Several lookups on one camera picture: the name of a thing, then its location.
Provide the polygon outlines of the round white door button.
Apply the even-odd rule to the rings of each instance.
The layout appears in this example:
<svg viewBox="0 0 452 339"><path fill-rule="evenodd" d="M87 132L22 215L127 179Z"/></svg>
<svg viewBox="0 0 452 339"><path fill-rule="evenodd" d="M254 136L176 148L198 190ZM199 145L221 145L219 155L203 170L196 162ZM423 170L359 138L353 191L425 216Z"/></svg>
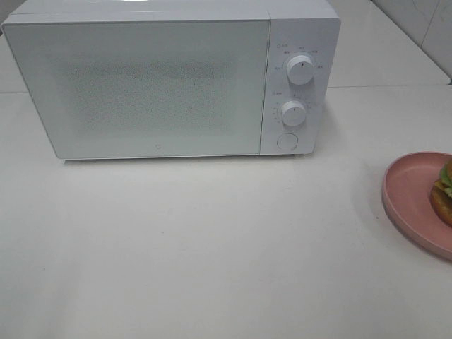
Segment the round white door button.
<svg viewBox="0 0 452 339"><path fill-rule="evenodd" d="M298 137L293 133L284 133L277 140L277 146L283 151L293 151L298 144Z"/></svg>

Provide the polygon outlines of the pink round plate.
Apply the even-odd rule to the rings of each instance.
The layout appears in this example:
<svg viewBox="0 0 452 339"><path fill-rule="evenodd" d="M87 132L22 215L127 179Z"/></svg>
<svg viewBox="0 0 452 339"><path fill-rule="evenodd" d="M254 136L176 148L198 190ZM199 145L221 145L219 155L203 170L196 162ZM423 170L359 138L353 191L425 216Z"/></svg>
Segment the pink round plate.
<svg viewBox="0 0 452 339"><path fill-rule="evenodd" d="M430 193L451 155L418 152L395 160L386 170L381 199L386 214L404 236L428 252L451 260L451 226L434 210Z"/></svg>

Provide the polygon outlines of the burger with lettuce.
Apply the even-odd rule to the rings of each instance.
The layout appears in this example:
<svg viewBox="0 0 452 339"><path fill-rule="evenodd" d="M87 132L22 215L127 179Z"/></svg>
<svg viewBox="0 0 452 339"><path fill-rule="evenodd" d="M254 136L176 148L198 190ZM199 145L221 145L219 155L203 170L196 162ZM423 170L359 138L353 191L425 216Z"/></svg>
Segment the burger with lettuce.
<svg viewBox="0 0 452 339"><path fill-rule="evenodd" d="M430 203L439 218L448 226L452 226L451 160L441 168L439 178L433 183Z"/></svg>

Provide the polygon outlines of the white microwave door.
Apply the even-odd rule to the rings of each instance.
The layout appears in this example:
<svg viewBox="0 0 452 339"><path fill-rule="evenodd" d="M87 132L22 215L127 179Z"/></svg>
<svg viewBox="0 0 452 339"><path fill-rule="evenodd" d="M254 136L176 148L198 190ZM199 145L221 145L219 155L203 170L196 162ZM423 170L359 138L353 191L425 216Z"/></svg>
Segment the white microwave door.
<svg viewBox="0 0 452 339"><path fill-rule="evenodd" d="M255 155L269 23L7 24L58 158Z"/></svg>

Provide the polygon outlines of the white lower timer knob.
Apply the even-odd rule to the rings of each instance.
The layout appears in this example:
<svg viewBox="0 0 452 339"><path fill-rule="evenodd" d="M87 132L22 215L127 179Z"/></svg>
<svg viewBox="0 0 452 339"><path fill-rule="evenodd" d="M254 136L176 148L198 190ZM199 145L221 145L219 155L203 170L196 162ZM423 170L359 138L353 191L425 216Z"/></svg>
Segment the white lower timer knob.
<svg viewBox="0 0 452 339"><path fill-rule="evenodd" d="M288 127L297 127L304 123L307 117L307 109L303 102L291 100L280 108L282 123Z"/></svg>

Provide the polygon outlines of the white upper power knob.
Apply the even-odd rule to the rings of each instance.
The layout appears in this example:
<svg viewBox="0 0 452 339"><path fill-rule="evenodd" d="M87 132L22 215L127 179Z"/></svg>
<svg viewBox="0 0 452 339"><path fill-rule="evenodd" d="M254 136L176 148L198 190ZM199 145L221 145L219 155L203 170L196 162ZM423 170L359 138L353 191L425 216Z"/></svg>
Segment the white upper power knob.
<svg viewBox="0 0 452 339"><path fill-rule="evenodd" d="M313 77L316 63L313 56L301 53L291 56L286 63L286 73L289 82L293 85L305 85Z"/></svg>

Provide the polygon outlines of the white microwave oven body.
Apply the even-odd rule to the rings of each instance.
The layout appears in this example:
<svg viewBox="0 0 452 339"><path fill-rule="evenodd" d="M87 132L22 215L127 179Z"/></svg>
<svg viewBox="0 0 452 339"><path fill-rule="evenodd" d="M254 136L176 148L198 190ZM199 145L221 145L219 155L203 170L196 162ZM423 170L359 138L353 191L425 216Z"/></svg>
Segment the white microwave oven body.
<svg viewBox="0 0 452 339"><path fill-rule="evenodd" d="M251 20L269 23L260 150L255 155L309 154L319 132L341 26L327 1L26 1L8 16L1 29L6 38L7 24ZM314 77L305 85L293 85L285 67L290 57L301 53L313 56ZM281 106L291 100L303 102L307 109L304 123L297 127L284 125L280 118ZM277 140L284 133L298 137L295 150L278 148Z"/></svg>

